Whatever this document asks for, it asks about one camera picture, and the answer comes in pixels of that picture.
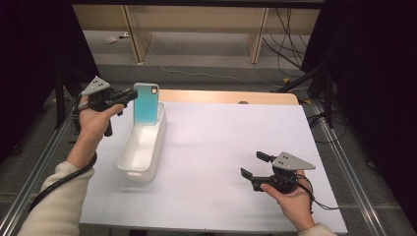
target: teal phone case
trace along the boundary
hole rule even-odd
[[[159,86],[157,84],[135,83],[138,98],[134,100],[134,123],[136,126],[155,125]]]

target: white bin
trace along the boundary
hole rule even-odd
[[[117,167],[128,179],[136,182],[149,182],[153,179],[165,129],[165,104],[162,102],[158,104],[155,125],[132,125],[122,155],[117,161]]]

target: wire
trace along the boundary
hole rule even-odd
[[[331,119],[332,119],[332,121],[334,121],[334,122],[336,122],[338,124],[344,125],[343,133],[339,137],[337,137],[336,139],[334,139],[334,140],[330,140],[330,141],[316,141],[315,140],[315,143],[317,143],[317,144],[332,144],[332,143],[334,143],[336,141],[340,141],[346,135],[348,124],[346,122],[340,122],[340,121],[334,119],[334,116],[336,116],[336,115],[343,115],[343,114],[340,113],[339,111],[332,111],[331,112]],[[322,113],[320,113],[318,115],[312,115],[312,116],[307,117],[307,120],[311,120],[311,119],[313,119],[313,120],[309,123],[310,128],[316,127],[322,121],[324,121],[324,119],[325,119],[325,113],[322,112]]]
[[[155,54],[153,54],[151,48],[148,45],[147,45],[147,50],[150,52],[151,55],[153,55],[153,56],[155,55]],[[235,81],[240,82],[240,83],[243,83],[243,84],[256,84],[256,83],[259,83],[259,84],[265,84],[265,85],[268,85],[268,86],[272,86],[272,87],[275,87],[275,88],[283,88],[283,86],[279,86],[279,85],[275,85],[275,84],[271,84],[271,83],[267,83],[267,82],[263,82],[263,81],[247,82],[247,81],[243,81],[241,79],[238,79],[236,77],[218,76],[218,75],[213,75],[213,74],[208,74],[208,73],[188,73],[188,72],[177,71],[177,70],[168,70],[168,69],[165,69],[164,67],[162,67],[161,65],[158,65],[158,67],[162,71],[167,72],[167,73],[178,73],[178,74],[182,74],[182,75],[186,75],[186,76],[208,76],[208,77],[221,78],[221,79],[232,79],[232,80],[235,80]],[[301,89],[307,89],[307,88],[308,87],[295,88],[295,89],[301,90]]]
[[[291,9],[290,8],[287,8],[287,24],[286,24],[286,26],[285,26],[285,24],[284,24],[284,22],[283,22],[283,20],[282,20],[282,18],[280,16],[280,14],[279,14],[277,8],[275,8],[275,11],[276,11],[276,14],[278,15],[279,21],[281,22],[281,25],[282,25],[282,27],[283,27],[283,29],[285,31],[284,39],[282,40],[282,43],[281,44],[283,45],[285,38],[288,37],[289,42],[291,44],[291,48],[293,49],[292,52],[293,52],[293,55],[294,55],[294,59],[295,59],[296,63],[298,64],[298,66],[301,67],[300,66],[300,63],[297,60],[297,56],[295,55],[295,52],[297,52],[298,50],[295,47],[295,44],[294,44],[294,42],[292,41],[292,38],[291,38],[291,27],[290,27]],[[298,57],[300,58],[300,60],[302,62],[303,60],[302,60],[302,58],[301,58],[301,56],[300,56],[300,54],[298,52],[297,52],[297,55],[298,55]]]
[[[65,176],[64,178],[56,181],[55,183],[51,184],[49,187],[44,189],[39,195],[37,195],[37,197],[31,203],[29,212],[31,212],[44,198],[46,198],[46,196],[48,196],[50,193],[52,193],[59,186],[67,183],[68,181],[70,181],[70,180],[86,173],[88,170],[90,170],[95,165],[96,161],[97,161],[97,153],[95,152],[94,156],[92,157],[92,160],[89,162],[88,165],[86,165],[85,167],[77,170],[76,172],[74,172],[72,174],[69,174],[69,175]]]
[[[310,187],[310,189],[311,189],[311,190],[309,190],[308,188],[306,188],[304,185],[302,185],[302,184],[300,184],[300,183],[296,182],[296,183],[297,183],[297,185],[298,185],[300,188],[302,188],[304,191],[306,191],[306,192],[307,192],[307,194],[310,196],[310,200],[311,200],[311,202],[316,203],[319,207],[321,207],[322,209],[325,209],[325,210],[334,210],[334,209],[339,209],[339,207],[330,207],[330,206],[326,206],[326,205],[324,205],[324,204],[320,203],[319,201],[317,201],[317,200],[316,200],[316,198],[314,197],[313,185],[312,185],[312,183],[310,182],[310,180],[309,180],[309,179],[308,179],[305,175],[295,174],[295,176],[297,177],[297,179],[304,179],[304,180],[306,180],[306,181],[307,181],[307,183],[309,184],[309,187]]]

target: black cable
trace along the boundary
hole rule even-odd
[[[275,8],[275,11],[276,11],[276,14],[278,15],[278,18],[281,21],[281,25],[282,25],[282,27],[283,27],[283,29],[285,31],[285,35],[284,35],[284,39],[282,40],[282,44],[283,44],[285,38],[288,36],[289,42],[291,44],[291,48],[293,49],[292,52],[293,52],[293,55],[294,55],[294,59],[297,62],[298,67],[300,68],[301,67],[300,66],[300,63],[298,62],[297,56],[295,55],[295,52],[297,52],[298,50],[295,47],[294,42],[292,41],[292,38],[291,38],[291,27],[289,25],[289,23],[291,21],[291,9],[290,8],[287,9],[287,26],[284,25],[284,22],[283,22],[281,16],[279,15],[279,12],[278,12],[278,9],[277,8]],[[297,52],[297,55],[298,55],[298,57],[300,58],[300,60],[302,62],[303,59],[302,59],[302,57],[300,56],[300,54],[298,52]]]
[[[298,69],[300,69],[300,66],[297,65],[295,62],[291,61],[291,59],[289,59],[288,57],[284,56],[280,51],[277,51],[276,49],[274,49],[272,46],[270,46],[267,41],[263,38],[264,43],[270,48],[270,50],[272,50],[274,53],[278,54],[278,56],[283,57],[285,60],[287,60],[289,63],[291,63],[292,65],[294,65],[295,67],[297,67]]]
[[[306,191],[306,193],[310,197],[310,211],[311,211],[311,213],[313,213],[312,212],[313,203],[316,203],[319,207],[321,207],[322,209],[325,209],[325,210],[339,209],[339,207],[330,207],[330,206],[326,206],[326,205],[321,204],[320,202],[318,202],[316,200],[316,198],[314,197],[313,185],[310,182],[310,180],[305,175],[295,174],[295,176],[297,177],[297,179],[304,179],[304,180],[306,180],[307,183],[309,184],[311,190],[309,190],[306,186],[300,184],[298,181],[293,181],[292,179],[287,178],[287,177],[284,177],[284,176],[279,176],[279,178],[285,179],[286,181],[289,181],[289,182],[291,182],[293,184],[296,184],[298,187],[300,187],[301,189],[303,189],[304,191]]]
[[[284,45],[282,45],[282,44],[280,44],[279,42],[277,42],[276,40],[275,40],[275,38],[273,38],[273,35],[272,34],[270,34],[269,35],[270,36],[270,39],[272,39],[272,41],[276,44],[276,45],[278,45],[278,46],[280,46],[280,47],[282,47],[283,49],[285,49],[285,50],[288,50],[288,51],[294,51],[295,49],[293,49],[293,48],[289,48],[289,47],[286,47],[286,46],[284,46]],[[302,52],[302,51],[296,51],[297,53],[300,53],[300,54],[306,54],[305,52]]]
[[[56,181],[55,183],[51,184],[49,187],[47,187],[45,190],[43,190],[39,195],[37,195],[37,197],[33,200],[33,203],[31,203],[30,205],[30,209],[29,212],[31,212],[34,207],[36,207],[44,198],[46,198],[46,196],[48,196],[50,193],[52,193],[52,191],[54,191],[55,189],[57,189],[59,186],[67,183],[68,181],[86,173],[88,170],[90,170],[94,165],[95,162],[97,161],[97,153],[94,153],[94,156],[92,157],[92,160],[89,162],[88,165],[86,165],[85,167],[77,170],[76,172],[69,174],[67,176],[65,176],[64,178]]]

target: human hand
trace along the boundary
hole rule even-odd
[[[298,175],[304,176],[303,170],[297,170]],[[298,179],[298,183],[310,190],[305,179]],[[262,184],[261,189],[276,199],[284,215],[294,224],[299,232],[316,225],[310,209],[310,195],[298,187],[293,193],[283,195],[269,184]]]
[[[81,98],[81,102],[88,100],[87,96]],[[110,118],[123,109],[124,105],[117,104],[101,112],[91,108],[81,110],[79,115],[81,131],[76,144],[67,157],[67,162],[79,168],[89,164],[104,136]]]
[[[82,96],[80,103],[88,102],[88,96]],[[94,111],[90,108],[80,111],[79,120],[81,125],[82,136],[88,136],[93,141],[101,141],[104,132],[106,131],[110,118],[121,112],[124,106],[116,104],[102,112]]]

